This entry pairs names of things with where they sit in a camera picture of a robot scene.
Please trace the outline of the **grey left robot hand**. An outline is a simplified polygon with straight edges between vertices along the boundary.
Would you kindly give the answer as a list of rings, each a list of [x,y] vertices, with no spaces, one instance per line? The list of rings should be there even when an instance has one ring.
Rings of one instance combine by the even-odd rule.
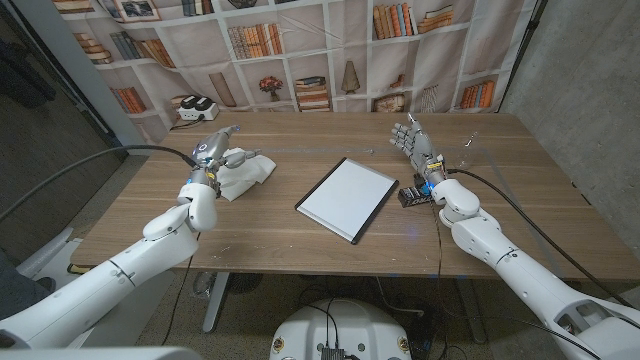
[[[188,184],[203,184],[218,191],[220,183],[217,172],[221,167],[234,169],[240,167],[246,160],[261,154],[260,149],[255,149],[225,155],[225,152],[229,149],[229,138],[239,130],[239,125],[222,128],[207,136],[195,146],[191,159],[196,165],[191,170],[187,181]]]

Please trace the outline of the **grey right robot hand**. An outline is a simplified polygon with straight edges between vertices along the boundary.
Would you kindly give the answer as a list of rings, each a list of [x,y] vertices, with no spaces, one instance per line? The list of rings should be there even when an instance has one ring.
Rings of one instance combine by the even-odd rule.
[[[408,125],[395,124],[389,142],[408,157],[411,166],[424,179],[425,185],[433,189],[446,180],[444,157],[435,153],[435,148],[421,123],[411,113],[407,114],[407,118]]]

